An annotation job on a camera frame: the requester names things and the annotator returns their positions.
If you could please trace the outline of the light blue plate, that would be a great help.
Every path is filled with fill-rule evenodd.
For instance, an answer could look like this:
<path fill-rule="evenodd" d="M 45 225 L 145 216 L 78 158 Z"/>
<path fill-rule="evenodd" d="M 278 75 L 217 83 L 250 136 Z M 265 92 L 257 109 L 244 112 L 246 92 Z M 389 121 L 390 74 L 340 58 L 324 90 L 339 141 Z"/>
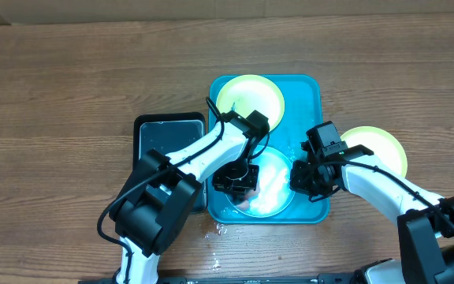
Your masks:
<path fill-rule="evenodd" d="M 283 212 L 290 205 L 295 193 L 289 188 L 290 160 L 275 148 L 267 147 L 260 156 L 252 161 L 259 166 L 259 176 L 256 187 L 260 193 L 251 200 L 247 211 L 240 211 L 236 204 L 239 197 L 228 195 L 229 202 L 242 215 L 254 218 L 269 218 Z"/>

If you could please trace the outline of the green brown sponge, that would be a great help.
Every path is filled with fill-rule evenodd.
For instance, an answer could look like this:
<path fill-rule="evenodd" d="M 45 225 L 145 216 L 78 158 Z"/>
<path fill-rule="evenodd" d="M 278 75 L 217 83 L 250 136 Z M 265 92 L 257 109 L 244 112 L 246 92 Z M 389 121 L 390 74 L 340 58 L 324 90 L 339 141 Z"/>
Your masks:
<path fill-rule="evenodd" d="M 250 207 L 250 202 L 258 196 L 260 188 L 257 186 L 255 190 L 250 190 L 246 193 L 240 201 L 237 202 L 236 208 L 240 211 L 247 211 Z"/>

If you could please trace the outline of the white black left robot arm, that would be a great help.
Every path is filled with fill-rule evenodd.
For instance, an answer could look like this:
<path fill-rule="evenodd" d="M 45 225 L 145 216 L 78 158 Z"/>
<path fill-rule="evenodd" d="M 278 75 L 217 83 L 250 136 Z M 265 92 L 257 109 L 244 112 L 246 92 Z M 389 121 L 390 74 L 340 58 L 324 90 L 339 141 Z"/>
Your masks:
<path fill-rule="evenodd" d="M 123 248 L 113 282 L 158 281 L 158 259 L 177 238 L 207 179 L 233 197 L 254 192 L 259 175 L 252 164 L 254 150 L 269 131 L 267 117 L 258 111 L 244 118 L 231 110 L 218 115 L 214 129 L 186 148 L 144 154 L 100 216 L 114 221 L 119 237 L 99 236 Z"/>

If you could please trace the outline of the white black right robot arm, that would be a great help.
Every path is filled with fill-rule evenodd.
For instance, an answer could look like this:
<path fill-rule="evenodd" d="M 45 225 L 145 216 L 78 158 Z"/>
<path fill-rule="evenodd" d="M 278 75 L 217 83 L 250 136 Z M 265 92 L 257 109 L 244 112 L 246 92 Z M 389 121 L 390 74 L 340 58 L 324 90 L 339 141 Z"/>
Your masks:
<path fill-rule="evenodd" d="M 356 283 L 454 284 L 454 196 L 418 187 L 362 145 L 301 147 L 307 157 L 293 163 L 292 190 L 315 202 L 343 189 L 370 203 L 397 228 L 400 259 L 357 270 Z"/>

